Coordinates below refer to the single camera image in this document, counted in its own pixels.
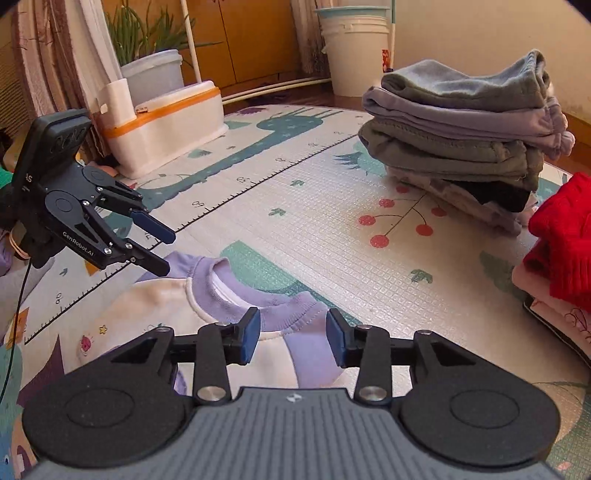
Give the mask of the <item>floral white folded garment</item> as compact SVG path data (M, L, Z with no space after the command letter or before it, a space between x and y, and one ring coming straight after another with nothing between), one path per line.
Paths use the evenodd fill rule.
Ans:
M492 227L502 228L513 236L518 236L522 229L528 226L530 218L540 204L536 194L529 190L531 194L524 210L519 213L511 213L492 202L481 205L470 193L451 184L450 180L430 178L390 166L386 166L386 172L398 181L421 188L464 213Z

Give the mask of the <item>olive grey folded garment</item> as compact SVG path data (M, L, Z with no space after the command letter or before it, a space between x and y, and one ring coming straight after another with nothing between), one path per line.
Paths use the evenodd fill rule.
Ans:
M543 152L519 140L454 140L392 120L367 121L359 137L383 164L439 179L501 181L535 191L544 166Z

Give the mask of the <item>white pipe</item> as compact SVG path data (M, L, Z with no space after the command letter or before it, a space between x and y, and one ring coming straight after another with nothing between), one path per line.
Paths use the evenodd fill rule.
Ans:
M321 77L308 77L304 79L297 79L297 80L290 80L286 82L275 83L273 85L267 85L262 87L257 87L254 89L246 90L243 92L238 92L235 94L231 94L228 96L224 96L221 98L221 103L223 106L235 104L238 102L242 102L245 100L249 100L252 98L264 96L267 94L272 93L280 93L283 91L303 88L308 86L315 86L315 85L322 85L325 83L331 83L331 78L321 78Z

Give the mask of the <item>white orange storage box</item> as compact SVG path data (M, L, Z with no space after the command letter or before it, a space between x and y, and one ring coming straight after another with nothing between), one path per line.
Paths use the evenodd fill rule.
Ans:
M97 97L99 132L118 162L119 174L138 179L221 137L221 91L211 81L182 87L133 105L128 82L106 85Z

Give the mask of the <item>grey folded top garment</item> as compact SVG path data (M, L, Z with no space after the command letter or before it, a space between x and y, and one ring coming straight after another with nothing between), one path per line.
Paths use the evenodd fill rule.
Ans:
M422 60L386 74L381 86L424 105L490 112L538 109L554 93L545 58L538 50L485 76L470 76L436 60Z

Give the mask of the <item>lavender and cream sweatshirt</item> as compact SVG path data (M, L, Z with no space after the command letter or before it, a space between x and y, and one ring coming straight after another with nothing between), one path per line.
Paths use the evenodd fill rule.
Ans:
M144 274L74 337L67 368L74 370L157 327L192 335L209 324L230 324L250 307L260 334L248 365L231 365L240 387L353 389L353 372L335 364L325 321L329 307L308 291L270 293L242 283L226 258L173 252L165 277Z

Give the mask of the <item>pink folded garment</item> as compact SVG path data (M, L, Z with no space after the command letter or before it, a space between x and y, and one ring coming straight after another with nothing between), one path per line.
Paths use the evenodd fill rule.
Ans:
M530 273L523 264L512 272L514 285L535 299L534 310L543 314L565 332L573 333L583 347L590 348L590 313L564 300L554 298L549 292L549 281Z

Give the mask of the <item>red knit sweater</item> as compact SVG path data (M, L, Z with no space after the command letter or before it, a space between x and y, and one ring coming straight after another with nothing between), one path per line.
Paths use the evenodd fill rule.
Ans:
M590 176L576 173L531 217L538 238L526 270L549 281L550 295L590 309Z

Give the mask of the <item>black folded garment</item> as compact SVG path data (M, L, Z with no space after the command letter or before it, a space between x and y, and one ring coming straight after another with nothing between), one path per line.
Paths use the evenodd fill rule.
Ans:
M511 213L522 212L531 194L529 190L502 181L450 180L450 183L470 193L481 205L492 202Z

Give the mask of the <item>orange wooden cabinet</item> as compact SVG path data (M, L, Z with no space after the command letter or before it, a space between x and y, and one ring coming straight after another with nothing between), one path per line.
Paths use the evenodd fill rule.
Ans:
M296 23L289 1L188 1L197 19L198 40L221 44L194 49L186 22L192 66L181 64L183 80L193 83L194 69L225 93L246 90L304 76Z

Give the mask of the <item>lavender folded garment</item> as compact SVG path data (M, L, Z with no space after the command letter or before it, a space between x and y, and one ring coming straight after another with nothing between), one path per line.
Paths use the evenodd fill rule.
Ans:
M429 139L446 146L461 141L521 141L556 160L570 155L576 142L555 98L541 108L493 112L421 104L374 87L363 95L363 107L379 126L402 132L405 139Z

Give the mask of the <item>grey plant pot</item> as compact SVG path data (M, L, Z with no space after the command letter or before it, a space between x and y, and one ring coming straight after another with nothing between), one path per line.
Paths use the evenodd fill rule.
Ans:
M121 67L134 106L184 86L182 56L176 49L164 50Z

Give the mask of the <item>green potted plant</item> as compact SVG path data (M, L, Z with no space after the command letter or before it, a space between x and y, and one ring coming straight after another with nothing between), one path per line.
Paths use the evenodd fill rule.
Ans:
M182 65L192 66L186 22L194 49L221 44L198 40L197 19L182 10L180 1L102 1L107 30L121 66L151 54L176 50Z

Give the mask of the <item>beige curtain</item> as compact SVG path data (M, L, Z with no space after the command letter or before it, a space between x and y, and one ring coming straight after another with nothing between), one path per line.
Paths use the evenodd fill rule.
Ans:
M16 71L29 117L86 109L122 78L100 1L20 1L11 11Z

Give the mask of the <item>white plastic bucket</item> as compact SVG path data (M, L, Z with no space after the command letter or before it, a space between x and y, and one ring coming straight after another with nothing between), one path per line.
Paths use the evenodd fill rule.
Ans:
M352 5L321 8L315 14L335 96L360 98L379 86L391 62L390 8Z

